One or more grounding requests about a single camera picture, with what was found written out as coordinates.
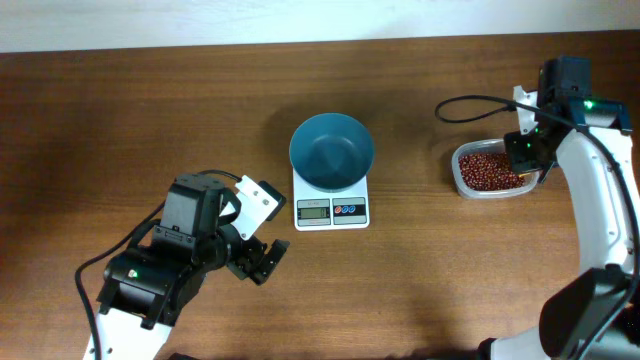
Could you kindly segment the clear container of red beans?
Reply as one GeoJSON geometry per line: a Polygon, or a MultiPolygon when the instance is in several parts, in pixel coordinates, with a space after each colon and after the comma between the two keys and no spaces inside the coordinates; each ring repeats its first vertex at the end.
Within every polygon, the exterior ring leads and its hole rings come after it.
{"type": "Polygon", "coordinates": [[[507,158],[504,142],[490,139],[460,146],[452,155],[451,168],[458,194],[467,199],[504,199],[532,191],[537,172],[517,175],[507,158]]]}

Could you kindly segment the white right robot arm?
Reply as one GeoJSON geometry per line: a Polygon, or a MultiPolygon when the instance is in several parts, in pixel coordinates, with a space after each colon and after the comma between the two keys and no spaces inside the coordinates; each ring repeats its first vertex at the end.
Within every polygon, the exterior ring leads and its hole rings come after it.
{"type": "Polygon", "coordinates": [[[516,174],[567,181],[579,239],[578,277],[543,305],[536,327],[489,338],[480,359],[639,356],[639,191],[627,107],[592,94],[591,63],[561,56],[539,70],[532,105],[516,91],[520,128],[504,137],[516,174]]]}

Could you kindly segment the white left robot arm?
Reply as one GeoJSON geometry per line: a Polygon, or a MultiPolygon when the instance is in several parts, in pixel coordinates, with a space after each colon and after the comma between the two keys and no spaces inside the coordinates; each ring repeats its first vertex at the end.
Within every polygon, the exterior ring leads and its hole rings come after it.
{"type": "Polygon", "coordinates": [[[256,230],[272,220],[285,197],[265,181],[224,172],[182,174],[166,200],[124,240],[104,253],[108,263],[99,308],[86,310],[87,359],[152,359],[208,273],[229,269],[264,284],[289,246],[261,242],[256,230]]]}

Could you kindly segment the white digital kitchen scale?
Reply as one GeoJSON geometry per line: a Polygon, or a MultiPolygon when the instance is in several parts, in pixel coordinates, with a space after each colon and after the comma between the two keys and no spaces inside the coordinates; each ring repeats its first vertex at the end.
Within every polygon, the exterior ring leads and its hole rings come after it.
{"type": "Polygon", "coordinates": [[[294,226],[298,231],[364,229],[370,224],[367,177],[341,191],[312,187],[293,171],[294,226]]]}

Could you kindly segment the blue-grey bowl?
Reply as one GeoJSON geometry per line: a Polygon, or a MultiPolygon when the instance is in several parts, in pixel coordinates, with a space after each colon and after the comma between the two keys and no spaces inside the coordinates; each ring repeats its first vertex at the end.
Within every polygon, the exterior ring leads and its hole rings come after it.
{"type": "Polygon", "coordinates": [[[376,150],[369,130],[342,113],[322,113],[305,120],[293,133],[289,160],[311,187],[339,192],[364,179],[376,150]]]}

